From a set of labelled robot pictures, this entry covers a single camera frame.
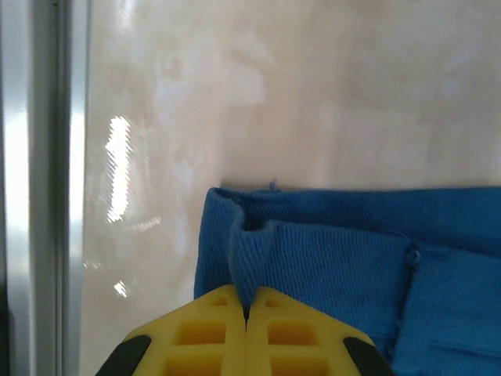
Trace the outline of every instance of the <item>metal frame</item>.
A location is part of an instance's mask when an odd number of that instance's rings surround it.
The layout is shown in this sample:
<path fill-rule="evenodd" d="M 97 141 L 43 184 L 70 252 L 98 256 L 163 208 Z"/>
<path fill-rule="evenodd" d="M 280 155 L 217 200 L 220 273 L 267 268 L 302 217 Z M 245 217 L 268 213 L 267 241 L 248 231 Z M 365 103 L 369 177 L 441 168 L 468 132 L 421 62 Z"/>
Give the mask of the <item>metal frame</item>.
<path fill-rule="evenodd" d="M 0 0 L 5 279 L 15 375 L 79 371 L 89 3 Z"/>

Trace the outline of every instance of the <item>rectangular slot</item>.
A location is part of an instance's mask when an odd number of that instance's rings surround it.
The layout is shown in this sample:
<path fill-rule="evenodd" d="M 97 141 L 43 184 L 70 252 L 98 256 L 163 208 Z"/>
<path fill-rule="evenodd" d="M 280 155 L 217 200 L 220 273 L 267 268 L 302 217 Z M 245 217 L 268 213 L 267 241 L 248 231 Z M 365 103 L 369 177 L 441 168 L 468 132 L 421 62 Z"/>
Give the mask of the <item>rectangular slot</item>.
<path fill-rule="evenodd" d="M 165 376 L 220 376 L 221 355 L 176 356 L 167 362 Z"/>
<path fill-rule="evenodd" d="M 222 320 L 190 320 L 179 325 L 175 345 L 225 343 L 226 324 Z"/>
<path fill-rule="evenodd" d="M 270 363 L 272 376 L 333 376 L 322 358 L 274 356 Z"/>
<path fill-rule="evenodd" d="M 270 345 L 315 346 L 315 328 L 304 321 L 276 321 L 268 326 Z"/>

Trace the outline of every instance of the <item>folded towel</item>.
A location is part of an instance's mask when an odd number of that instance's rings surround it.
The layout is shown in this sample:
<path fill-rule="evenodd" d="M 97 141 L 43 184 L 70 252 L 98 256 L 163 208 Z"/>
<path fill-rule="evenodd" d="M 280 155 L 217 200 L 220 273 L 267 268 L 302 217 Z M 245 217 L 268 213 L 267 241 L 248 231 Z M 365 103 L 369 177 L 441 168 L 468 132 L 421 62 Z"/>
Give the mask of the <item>folded towel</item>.
<path fill-rule="evenodd" d="M 397 374 L 501 374 L 501 189 L 211 189 L 195 298 L 273 287 L 365 331 Z"/>

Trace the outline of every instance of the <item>glossy wall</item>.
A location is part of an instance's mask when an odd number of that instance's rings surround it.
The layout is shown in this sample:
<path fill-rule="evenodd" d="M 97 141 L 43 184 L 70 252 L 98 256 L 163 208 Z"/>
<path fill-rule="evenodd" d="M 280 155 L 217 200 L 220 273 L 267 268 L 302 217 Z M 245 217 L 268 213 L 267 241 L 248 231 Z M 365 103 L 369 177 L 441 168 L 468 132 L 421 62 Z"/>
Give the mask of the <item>glossy wall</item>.
<path fill-rule="evenodd" d="M 192 298 L 211 186 L 501 184 L 497 0 L 94 1 L 81 374 Z"/>

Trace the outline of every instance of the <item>yellow plastic object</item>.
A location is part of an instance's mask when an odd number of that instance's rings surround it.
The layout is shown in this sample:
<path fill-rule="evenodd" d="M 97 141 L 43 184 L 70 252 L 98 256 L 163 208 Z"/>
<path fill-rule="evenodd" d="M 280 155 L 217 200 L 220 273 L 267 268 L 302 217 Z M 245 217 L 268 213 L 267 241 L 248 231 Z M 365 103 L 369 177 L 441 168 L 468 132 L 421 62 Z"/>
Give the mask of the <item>yellow plastic object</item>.
<path fill-rule="evenodd" d="M 346 339 L 355 340 L 355 347 Z M 258 290 L 246 328 L 240 300 L 230 285 L 135 329 L 98 372 L 98 376 L 375 374 L 393 373 L 361 331 L 268 287 Z"/>
<path fill-rule="evenodd" d="M 233 286 L 220 287 L 131 332 L 151 337 L 134 376 L 245 373 L 245 319 Z"/>

